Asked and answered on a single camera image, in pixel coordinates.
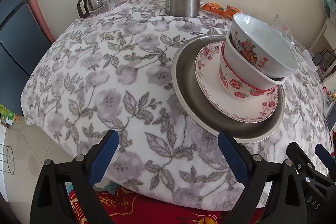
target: floral plate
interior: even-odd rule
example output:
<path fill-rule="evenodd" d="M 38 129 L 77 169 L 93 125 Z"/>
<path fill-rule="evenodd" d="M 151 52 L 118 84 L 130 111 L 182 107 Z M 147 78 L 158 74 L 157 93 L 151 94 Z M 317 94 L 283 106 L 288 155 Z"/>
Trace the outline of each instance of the floral plate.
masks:
<path fill-rule="evenodd" d="M 223 42 L 214 42 L 200 50 L 195 61 L 197 83 L 209 102 L 226 116 L 246 123 L 266 120 L 278 104 L 278 87 L 253 100 L 240 101 L 225 91 L 219 78 L 219 61 Z"/>

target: screw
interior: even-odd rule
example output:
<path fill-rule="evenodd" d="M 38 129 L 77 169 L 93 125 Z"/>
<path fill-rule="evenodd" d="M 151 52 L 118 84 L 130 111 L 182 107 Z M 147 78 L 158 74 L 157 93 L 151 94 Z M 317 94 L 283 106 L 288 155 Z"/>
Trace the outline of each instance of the screw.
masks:
<path fill-rule="evenodd" d="M 288 165 L 288 166 L 292 166 L 293 165 L 293 162 L 289 159 L 285 160 L 285 163 Z"/>
<path fill-rule="evenodd" d="M 45 159 L 43 162 L 44 165 L 50 165 L 51 164 L 51 159 Z"/>
<path fill-rule="evenodd" d="M 253 159 L 255 161 L 261 161 L 262 157 L 260 155 L 258 155 L 258 154 L 255 154 L 255 155 L 253 155 Z"/>
<path fill-rule="evenodd" d="M 84 155 L 77 155 L 75 159 L 76 161 L 82 161 L 84 159 Z"/>

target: red bowl rim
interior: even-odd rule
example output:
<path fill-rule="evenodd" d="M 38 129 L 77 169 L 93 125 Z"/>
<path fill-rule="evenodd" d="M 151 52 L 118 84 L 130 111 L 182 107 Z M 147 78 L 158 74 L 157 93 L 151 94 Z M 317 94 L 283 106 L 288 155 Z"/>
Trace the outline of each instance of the red bowl rim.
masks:
<path fill-rule="evenodd" d="M 227 65 L 227 67 L 229 68 L 229 70 L 239 79 L 241 80 L 244 84 L 248 85 L 249 87 L 253 88 L 254 90 L 258 90 L 258 91 L 263 91 L 263 92 L 270 92 L 272 90 L 274 90 L 277 86 L 269 89 L 269 90 L 261 90 L 261 89 L 257 89 L 254 86 L 251 86 L 249 83 L 246 83 L 243 79 L 241 79 L 229 66 L 229 64 L 227 63 L 225 57 L 224 57 L 224 47 L 225 47 L 225 43 L 226 40 L 223 41 L 222 47 L 221 47 L 221 51 L 220 51 L 220 55 L 222 56 L 222 58 L 224 59 L 225 64 Z"/>

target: metal basin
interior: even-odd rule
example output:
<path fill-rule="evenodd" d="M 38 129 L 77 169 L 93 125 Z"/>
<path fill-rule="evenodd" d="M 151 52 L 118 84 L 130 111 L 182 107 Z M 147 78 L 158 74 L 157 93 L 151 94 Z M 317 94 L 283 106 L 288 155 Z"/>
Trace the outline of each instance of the metal basin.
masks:
<path fill-rule="evenodd" d="M 269 137 L 279 126 L 285 111 L 285 93 L 278 86 L 279 100 L 274 113 L 259 123 L 235 121 L 215 109 L 198 86 L 194 63 L 198 52 L 207 44 L 224 41 L 225 35 L 206 34 L 188 40 L 176 52 L 172 62 L 172 82 L 175 93 L 188 115 L 203 129 L 218 136 L 229 130 L 238 143 L 255 143 Z"/>

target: orange snack package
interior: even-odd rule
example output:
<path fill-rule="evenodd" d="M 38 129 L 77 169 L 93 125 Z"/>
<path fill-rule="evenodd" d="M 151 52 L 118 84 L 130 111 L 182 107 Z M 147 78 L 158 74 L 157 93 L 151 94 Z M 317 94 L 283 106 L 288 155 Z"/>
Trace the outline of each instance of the orange snack package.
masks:
<path fill-rule="evenodd" d="M 232 19 L 233 15 L 236 13 L 241 13 L 241 11 L 237 8 L 227 6 L 224 9 L 220 4 L 216 2 L 208 2 L 203 7 L 202 10 L 206 13 L 219 17 L 219 18 L 230 18 Z"/>

